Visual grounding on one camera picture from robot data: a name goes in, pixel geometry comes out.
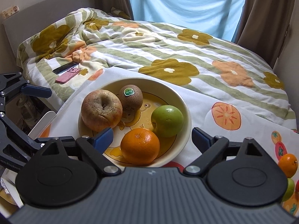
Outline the large orange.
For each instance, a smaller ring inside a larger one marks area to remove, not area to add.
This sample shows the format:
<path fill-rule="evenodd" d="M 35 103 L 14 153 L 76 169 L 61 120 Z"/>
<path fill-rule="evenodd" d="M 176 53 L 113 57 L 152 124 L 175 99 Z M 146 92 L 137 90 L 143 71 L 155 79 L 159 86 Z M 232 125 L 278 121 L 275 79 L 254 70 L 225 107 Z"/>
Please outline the large orange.
<path fill-rule="evenodd" d="M 287 178 L 292 178 L 297 172 L 298 160 L 295 155 L 288 153 L 280 158 L 278 166 Z"/>

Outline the green apple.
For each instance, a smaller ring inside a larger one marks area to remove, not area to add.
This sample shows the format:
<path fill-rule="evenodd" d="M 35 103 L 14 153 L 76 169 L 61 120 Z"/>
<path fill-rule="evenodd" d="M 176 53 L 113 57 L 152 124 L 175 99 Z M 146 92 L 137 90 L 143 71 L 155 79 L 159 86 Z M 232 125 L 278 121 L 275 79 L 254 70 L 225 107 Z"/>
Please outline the green apple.
<path fill-rule="evenodd" d="M 174 106 L 162 105 L 151 114 L 153 132 L 161 138 L 170 138 L 177 135 L 184 126 L 182 112 Z"/>
<path fill-rule="evenodd" d="M 293 179 L 288 178 L 287 179 L 287 189 L 282 197 L 282 202 L 285 202 L 288 199 L 290 199 L 291 196 L 293 195 L 294 191 L 295 191 L 295 182 L 293 181 Z"/>

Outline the white fruit print cloth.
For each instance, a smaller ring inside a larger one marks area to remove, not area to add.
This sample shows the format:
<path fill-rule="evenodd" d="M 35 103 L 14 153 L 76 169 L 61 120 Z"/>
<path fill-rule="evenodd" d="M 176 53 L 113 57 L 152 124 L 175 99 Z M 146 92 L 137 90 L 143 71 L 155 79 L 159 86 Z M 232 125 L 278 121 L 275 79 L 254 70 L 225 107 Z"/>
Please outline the white fruit print cloth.
<path fill-rule="evenodd" d="M 96 86 L 119 79 L 146 78 L 164 83 L 186 103 L 191 134 L 184 149 L 161 167 L 132 167 L 103 178 L 78 203 L 54 209 L 25 205 L 12 221 L 28 223 L 295 223 L 280 204 L 287 178 L 277 166 L 279 132 L 284 151 L 298 154 L 298 134 L 237 106 L 146 75 L 112 67 L 73 93 L 47 125 L 48 137 L 92 135 L 80 118 L 84 97 Z M 224 161 L 204 177 L 184 175 L 202 153 L 192 142 L 198 127 L 229 140 Z"/>

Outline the black smartphone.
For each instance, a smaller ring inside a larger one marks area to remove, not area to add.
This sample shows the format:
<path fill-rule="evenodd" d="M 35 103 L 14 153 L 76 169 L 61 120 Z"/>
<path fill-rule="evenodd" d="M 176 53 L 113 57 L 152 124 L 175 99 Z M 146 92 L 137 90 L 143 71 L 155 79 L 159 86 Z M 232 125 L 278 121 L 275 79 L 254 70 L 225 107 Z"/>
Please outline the black smartphone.
<path fill-rule="evenodd" d="M 70 69 L 70 68 L 72 68 L 72 67 L 75 67 L 75 66 L 77 66 L 78 65 L 78 63 L 76 63 L 76 62 L 68 62 L 67 64 L 64 64 L 64 65 L 62 65 L 62 66 L 60 66 L 60 67 L 58 67 L 58 68 L 55 68 L 54 70 L 53 70 L 53 73 L 55 73 L 55 74 L 60 74 L 60 73 L 62 73 L 62 72 L 65 72 L 65 71 L 67 71 L 68 69 Z"/>

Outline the pink smartphone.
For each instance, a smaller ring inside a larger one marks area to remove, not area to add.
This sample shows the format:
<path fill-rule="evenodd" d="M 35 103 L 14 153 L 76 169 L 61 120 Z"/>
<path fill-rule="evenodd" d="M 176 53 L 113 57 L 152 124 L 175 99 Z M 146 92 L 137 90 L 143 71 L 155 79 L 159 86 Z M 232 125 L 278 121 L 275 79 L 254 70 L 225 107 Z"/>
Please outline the pink smartphone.
<path fill-rule="evenodd" d="M 79 68 L 70 68 L 64 74 L 56 78 L 55 82 L 60 84 L 65 84 L 73 77 L 75 77 L 77 74 L 79 74 L 79 72 L 80 72 Z"/>

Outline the floral striped duvet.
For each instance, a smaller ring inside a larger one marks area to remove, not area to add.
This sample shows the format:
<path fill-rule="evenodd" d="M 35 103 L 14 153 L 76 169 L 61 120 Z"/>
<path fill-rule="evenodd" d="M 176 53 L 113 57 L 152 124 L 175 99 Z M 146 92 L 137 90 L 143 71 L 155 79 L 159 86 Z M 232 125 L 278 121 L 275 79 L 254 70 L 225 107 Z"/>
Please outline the floral striped duvet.
<path fill-rule="evenodd" d="M 80 72 L 65 84 L 53 73 L 68 62 Z M 169 23 L 131 21 L 80 8 L 26 39 L 17 65 L 35 85 L 52 90 L 45 103 L 59 110 L 88 79 L 109 67 L 183 86 L 289 129 L 296 116 L 282 80 L 257 54 L 209 34 Z"/>

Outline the orange in bowl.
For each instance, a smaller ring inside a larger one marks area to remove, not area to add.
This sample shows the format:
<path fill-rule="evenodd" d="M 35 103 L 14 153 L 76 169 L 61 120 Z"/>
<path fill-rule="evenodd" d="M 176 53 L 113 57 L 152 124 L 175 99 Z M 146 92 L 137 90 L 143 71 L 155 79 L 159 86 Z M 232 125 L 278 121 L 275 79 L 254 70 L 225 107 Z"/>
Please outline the orange in bowl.
<path fill-rule="evenodd" d="M 148 165 L 159 154 L 160 141 L 150 130 L 136 128 L 124 135 L 120 143 L 123 157 L 134 165 Z"/>

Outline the green apple in bowl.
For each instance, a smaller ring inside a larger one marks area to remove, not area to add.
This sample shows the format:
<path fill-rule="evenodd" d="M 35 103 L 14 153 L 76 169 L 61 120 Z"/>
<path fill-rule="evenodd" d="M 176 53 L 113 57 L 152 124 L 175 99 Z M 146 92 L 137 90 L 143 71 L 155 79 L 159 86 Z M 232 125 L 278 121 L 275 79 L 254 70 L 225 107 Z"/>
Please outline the green apple in bowl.
<path fill-rule="evenodd" d="M 153 132 L 161 138 L 170 138 L 177 135 L 184 126 L 182 112 L 174 106 L 162 105 L 151 114 Z"/>

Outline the cream fruit bowl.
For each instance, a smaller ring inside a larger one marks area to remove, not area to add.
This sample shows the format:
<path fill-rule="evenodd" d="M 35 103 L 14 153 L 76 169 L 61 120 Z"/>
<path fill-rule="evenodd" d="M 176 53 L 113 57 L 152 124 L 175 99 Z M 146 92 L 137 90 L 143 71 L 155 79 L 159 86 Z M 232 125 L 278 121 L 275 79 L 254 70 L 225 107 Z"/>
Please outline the cream fruit bowl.
<path fill-rule="evenodd" d="M 192 125 L 189 109 L 183 98 L 175 90 L 156 80 L 146 78 L 119 79 L 102 86 L 96 86 L 96 88 L 108 90 L 118 95 L 120 89 L 128 84 L 134 84 L 141 89 L 143 104 L 134 114 L 124 113 L 122 121 L 113 129 L 113 142 L 103 153 L 103 156 L 121 169 L 132 166 L 132 164 L 122 156 L 120 150 L 120 143 L 123 136 L 135 128 L 146 128 L 150 130 L 152 127 L 152 112 L 161 105 L 173 105 L 182 112 L 184 116 L 184 126 L 177 135 L 171 138 L 159 139 L 160 152 L 149 167 L 161 167 L 177 157 L 189 140 Z"/>

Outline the kiwi with green sticker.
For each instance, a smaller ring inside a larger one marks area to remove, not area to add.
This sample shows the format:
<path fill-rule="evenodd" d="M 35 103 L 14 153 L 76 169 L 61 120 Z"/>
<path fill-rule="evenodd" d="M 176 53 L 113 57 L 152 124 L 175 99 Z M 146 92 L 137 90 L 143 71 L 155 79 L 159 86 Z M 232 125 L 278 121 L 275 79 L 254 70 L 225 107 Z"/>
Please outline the kiwi with green sticker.
<path fill-rule="evenodd" d="M 137 111 L 143 104 L 142 91 L 134 84 L 123 86 L 119 91 L 118 98 L 124 111 Z"/>

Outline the grey bed headboard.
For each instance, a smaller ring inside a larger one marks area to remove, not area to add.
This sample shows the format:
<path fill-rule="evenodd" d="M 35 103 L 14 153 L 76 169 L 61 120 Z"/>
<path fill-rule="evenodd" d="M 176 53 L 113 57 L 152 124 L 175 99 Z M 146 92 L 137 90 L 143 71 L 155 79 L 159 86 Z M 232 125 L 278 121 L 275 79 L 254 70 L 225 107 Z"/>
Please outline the grey bed headboard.
<path fill-rule="evenodd" d="M 94 0 L 45 0 L 4 20 L 4 30 L 14 56 L 26 39 L 79 8 L 95 8 Z"/>

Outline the floral pillow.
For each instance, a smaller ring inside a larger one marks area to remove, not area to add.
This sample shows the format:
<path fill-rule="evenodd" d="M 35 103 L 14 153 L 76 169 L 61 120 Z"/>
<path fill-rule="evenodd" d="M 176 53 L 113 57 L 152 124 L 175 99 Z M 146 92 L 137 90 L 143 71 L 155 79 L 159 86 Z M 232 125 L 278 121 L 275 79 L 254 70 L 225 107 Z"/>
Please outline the floral pillow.
<path fill-rule="evenodd" d="M 127 20 L 131 20 L 131 17 L 127 15 L 124 11 L 117 9 L 115 7 L 112 7 L 110 10 L 110 14 L 114 17 L 119 17 Z"/>

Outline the light blue window sheet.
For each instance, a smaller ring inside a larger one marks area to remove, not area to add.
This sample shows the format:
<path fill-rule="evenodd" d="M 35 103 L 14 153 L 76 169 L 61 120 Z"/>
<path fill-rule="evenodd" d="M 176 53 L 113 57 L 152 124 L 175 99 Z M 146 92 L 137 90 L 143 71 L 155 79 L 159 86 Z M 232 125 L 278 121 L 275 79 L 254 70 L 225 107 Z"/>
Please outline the light blue window sheet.
<path fill-rule="evenodd" d="M 245 0 L 130 0 L 138 21 L 166 22 L 233 41 Z"/>

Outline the brown right curtain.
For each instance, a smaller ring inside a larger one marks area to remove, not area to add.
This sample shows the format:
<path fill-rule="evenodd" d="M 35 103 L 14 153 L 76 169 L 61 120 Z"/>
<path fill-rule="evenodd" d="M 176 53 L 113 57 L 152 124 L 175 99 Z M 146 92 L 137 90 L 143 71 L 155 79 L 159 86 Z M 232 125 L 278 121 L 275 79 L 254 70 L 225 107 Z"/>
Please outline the brown right curtain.
<path fill-rule="evenodd" d="M 274 67 L 294 5 L 295 0 L 245 0 L 235 43 Z"/>

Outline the wall power socket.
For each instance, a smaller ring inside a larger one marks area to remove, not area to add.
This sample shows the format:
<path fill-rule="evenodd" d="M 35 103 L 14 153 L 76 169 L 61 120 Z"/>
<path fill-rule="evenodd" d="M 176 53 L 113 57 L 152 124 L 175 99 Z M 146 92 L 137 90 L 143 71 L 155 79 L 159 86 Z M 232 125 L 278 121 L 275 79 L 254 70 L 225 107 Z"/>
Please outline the wall power socket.
<path fill-rule="evenodd" d="M 11 6 L 9 8 L 2 10 L 1 15 L 4 19 L 7 19 L 18 12 L 19 12 L 18 6 Z"/>

